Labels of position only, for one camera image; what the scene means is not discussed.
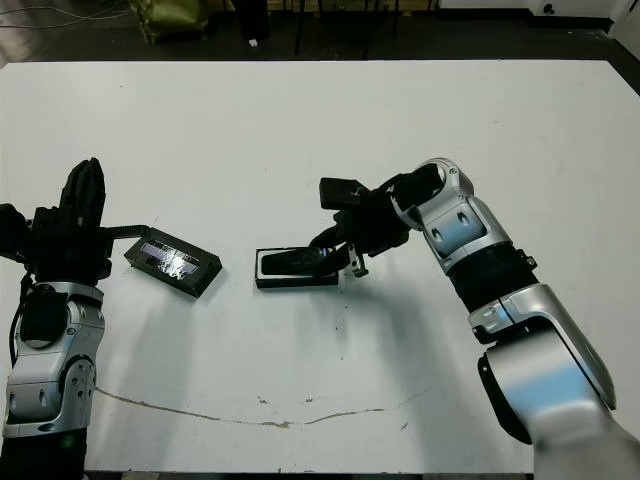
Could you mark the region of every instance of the black object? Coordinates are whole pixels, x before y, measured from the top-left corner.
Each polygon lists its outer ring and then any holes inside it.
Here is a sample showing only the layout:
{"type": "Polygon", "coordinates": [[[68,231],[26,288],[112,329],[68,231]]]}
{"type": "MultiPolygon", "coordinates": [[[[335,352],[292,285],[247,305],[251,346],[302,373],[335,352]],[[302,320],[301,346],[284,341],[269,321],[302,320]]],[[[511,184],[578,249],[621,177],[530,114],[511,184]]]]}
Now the black object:
{"type": "Polygon", "coordinates": [[[196,298],[222,270],[216,255],[155,228],[124,256],[133,267],[196,298]]]}
{"type": "Polygon", "coordinates": [[[53,343],[67,327],[67,294],[36,289],[27,295],[20,338],[53,343]]]}
{"type": "Polygon", "coordinates": [[[258,288],[337,285],[338,271],[318,274],[332,248],[292,247],[256,250],[255,279],[258,288]]]}
{"type": "Polygon", "coordinates": [[[0,457],[2,478],[83,478],[87,429],[35,437],[5,438],[0,457]]]}
{"type": "Polygon", "coordinates": [[[536,266],[532,257],[506,242],[460,260],[447,275],[462,302],[473,312],[503,295],[538,283],[532,272],[536,266]]]}
{"type": "Polygon", "coordinates": [[[231,0],[245,40],[264,40],[269,36],[267,0],[231,0]]]}
{"type": "Polygon", "coordinates": [[[322,178],[320,205],[339,211],[333,216],[336,224],[315,237],[310,246],[345,245],[327,257],[317,274],[324,275],[348,266],[350,245],[355,247],[358,256],[366,253],[375,257],[404,244],[409,240],[410,228],[398,217],[391,197],[404,210],[433,198],[443,186],[438,167],[433,164],[396,175],[375,190],[369,190],[357,180],[322,178]]]}
{"type": "Polygon", "coordinates": [[[478,373],[502,428],[516,440],[531,445],[531,437],[502,393],[500,385],[498,385],[498,381],[493,375],[486,353],[478,360],[478,373]]]}

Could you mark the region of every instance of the dark floor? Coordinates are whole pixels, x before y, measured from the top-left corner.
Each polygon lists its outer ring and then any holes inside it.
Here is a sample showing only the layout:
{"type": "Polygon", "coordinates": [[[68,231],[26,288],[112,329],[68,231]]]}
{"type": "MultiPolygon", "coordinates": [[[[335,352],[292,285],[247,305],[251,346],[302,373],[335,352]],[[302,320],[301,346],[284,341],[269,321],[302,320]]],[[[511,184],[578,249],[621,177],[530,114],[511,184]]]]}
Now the dark floor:
{"type": "Polygon", "coordinates": [[[608,60],[640,93],[640,62],[602,30],[530,27],[525,20],[444,20],[421,14],[330,13],[305,17],[300,55],[294,55],[298,15],[274,12],[271,36],[258,48],[242,39],[231,12],[211,17],[203,40],[155,46],[144,42],[133,15],[65,29],[0,31],[7,61],[89,60],[360,60],[593,59],[608,60]]]}

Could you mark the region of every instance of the white tabletop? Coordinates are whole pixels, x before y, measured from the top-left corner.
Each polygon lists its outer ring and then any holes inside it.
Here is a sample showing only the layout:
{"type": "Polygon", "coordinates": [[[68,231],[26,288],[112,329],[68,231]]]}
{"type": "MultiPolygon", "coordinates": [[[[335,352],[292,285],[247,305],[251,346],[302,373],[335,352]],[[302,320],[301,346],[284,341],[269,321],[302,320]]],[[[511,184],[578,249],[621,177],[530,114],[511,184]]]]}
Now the white tabletop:
{"type": "MultiPolygon", "coordinates": [[[[536,258],[640,435],[640,98],[608,63],[48,63],[0,82],[2,201],[27,216],[56,204],[95,156],[104,225],[152,224],[224,265],[192,300],[116,244],[88,469],[531,471],[419,234],[339,287],[254,285],[256,248],[331,225],[320,177],[376,187],[434,156],[536,258]]],[[[22,269],[0,268],[5,378],[22,269]]]]}

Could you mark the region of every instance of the scratch mark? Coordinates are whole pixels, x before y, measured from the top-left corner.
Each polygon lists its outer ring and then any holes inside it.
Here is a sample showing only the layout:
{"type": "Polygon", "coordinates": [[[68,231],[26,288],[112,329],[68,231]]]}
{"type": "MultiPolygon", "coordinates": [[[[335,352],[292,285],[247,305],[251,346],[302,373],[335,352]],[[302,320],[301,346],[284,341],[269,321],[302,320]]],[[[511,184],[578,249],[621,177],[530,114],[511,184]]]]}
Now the scratch mark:
{"type": "MultiPolygon", "coordinates": [[[[288,429],[290,426],[292,425],[314,425],[316,423],[320,423],[320,422],[324,422],[325,420],[331,420],[333,418],[338,418],[338,417],[348,417],[348,416],[352,416],[352,415],[360,415],[362,413],[380,413],[380,412],[388,412],[391,410],[396,410],[400,407],[402,407],[403,405],[406,405],[407,403],[413,401],[414,399],[418,398],[420,395],[423,395],[424,393],[427,392],[428,389],[425,389],[421,392],[418,392],[412,396],[410,396],[409,398],[407,398],[406,400],[400,402],[398,405],[396,405],[393,408],[365,408],[363,410],[353,410],[351,412],[339,412],[339,413],[333,413],[331,415],[325,415],[324,417],[320,417],[320,418],[316,418],[315,420],[310,420],[308,422],[289,422],[289,421],[283,421],[283,422],[250,422],[250,421],[244,421],[244,420],[237,420],[237,419],[232,419],[232,418],[221,418],[221,417],[213,417],[211,415],[204,415],[202,413],[195,413],[195,412],[189,412],[186,410],[178,410],[177,408],[169,408],[169,407],[162,407],[160,405],[154,405],[152,403],[147,403],[144,401],[139,401],[139,400],[132,400],[130,398],[126,398],[126,397],[121,397],[120,395],[116,395],[114,393],[111,392],[107,392],[106,390],[102,390],[101,388],[96,387],[96,391],[100,392],[101,394],[113,398],[114,400],[119,400],[121,402],[124,403],[128,403],[129,405],[135,405],[138,407],[144,407],[144,408],[150,408],[152,410],[159,410],[161,412],[169,412],[169,413],[177,413],[178,415],[186,415],[188,417],[194,417],[194,418],[200,418],[203,420],[209,420],[212,422],[222,422],[222,423],[233,423],[233,424],[237,424],[237,425],[252,425],[252,426],[259,426],[259,427],[274,427],[274,428],[283,428],[283,429],[288,429]]],[[[400,429],[404,429],[406,426],[408,425],[408,422],[400,429]]]]}
{"type": "Polygon", "coordinates": [[[334,413],[332,415],[327,415],[326,417],[316,418],[315,420],[311,420],[310,422],[303,422],[301,425],[313,425],[314,423],[324,422],[325,420],[329,420],[330,418],[348,417],[349,415],[358,415],[359,413],[386,412],[386,411],[387,410],[384,408],[365,408],[364,410],[354,410],[353,412],[340,412],[340,413],[334,413]]]}

